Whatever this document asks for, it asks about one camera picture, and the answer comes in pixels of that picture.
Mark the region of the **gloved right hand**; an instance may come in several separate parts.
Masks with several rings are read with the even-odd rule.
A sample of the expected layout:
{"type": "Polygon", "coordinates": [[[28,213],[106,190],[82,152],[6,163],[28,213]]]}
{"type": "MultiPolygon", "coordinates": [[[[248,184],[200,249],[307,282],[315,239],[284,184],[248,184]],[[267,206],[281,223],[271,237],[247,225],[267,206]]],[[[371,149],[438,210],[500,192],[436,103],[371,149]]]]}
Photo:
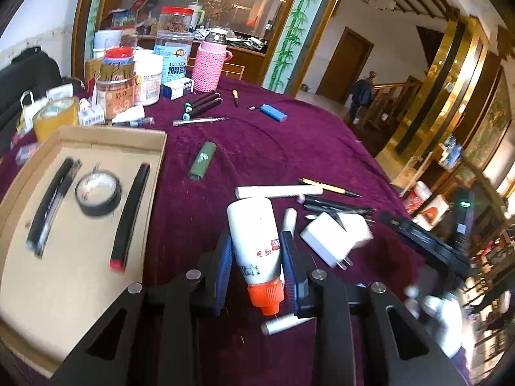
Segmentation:
{"type": "Polygon", "coordinates": [[[465,358],[470,321],[453,293],[423,296],[416,284],[404,289],[404,306],[449,358],[465,358]]]}

